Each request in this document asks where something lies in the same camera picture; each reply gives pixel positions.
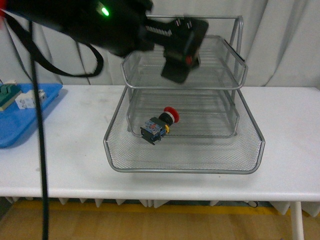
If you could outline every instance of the white curtain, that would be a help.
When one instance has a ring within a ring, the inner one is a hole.
[[[241,55],[249,67],[246,86],[304,86],[320,85],[320,1],[319,0],[153,0],[153,15],[237,16],[244,19]],[[43,53],[62,70],[83,72],[74,41],[69,37],[40,26],[36,41]],[[210,25],[211,33],[229,39],[232,22],[219,21]],[[28,67],[29,57],[19,41],[14,39],[22,61]],[[0,30],[0,79],[27,82],[17,63],[5,28]],[[90,78],[91,84],[123,85],[121,58],[99,49],[105,59],[103,73]],[[96,60],[85,47],[81,53],[86,71]],[[42,82],[88,84],[86,79],[57,78],[38,67]]]

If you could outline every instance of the table leg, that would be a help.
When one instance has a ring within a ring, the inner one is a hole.
[[[304,226],[302,221],[302,209],[300,201],[290,202],[291,209],[291,227],[292,227],[292,239],[304,240]]]

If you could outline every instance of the white table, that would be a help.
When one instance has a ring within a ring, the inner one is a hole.
[[[297,209],[297,217],[301,217],[300,202],[320,202],[320,91],[316,88],[241,90],[266,142],[261,165],[250,175],[111,169],[103,138],[123,89],[65,85],[48,109],[50,197],[294,202],[291,208]],[[0,196],[41,196],[38,133],[26,135],[14,146],[0,149]]]

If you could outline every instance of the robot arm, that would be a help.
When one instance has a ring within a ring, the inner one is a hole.
[[[190,17],[168,23],[148,19],[152,7],[150,0],[0,0],[8,12],[119,57],[161,45],[166,58],[162,76],[183,83],[199,65],[198,50],[209,25]]]

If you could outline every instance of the metal desk organizer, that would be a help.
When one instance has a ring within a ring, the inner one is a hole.
[[[103,141],[108,162],[118,172],[251,174],[261,163],[265,140],[240,91],[248,71],[238,54],[242,17],[192,17],[234,20],[230,41],[207,35],[199,51],[201,65],[184,84],[161,77],[160,46],[123,61],[127,87]],[[236,32],[237,51],[231,47]],[[142,139],[140,127],[166,106],[179,112],[180,121],[152,145]]]

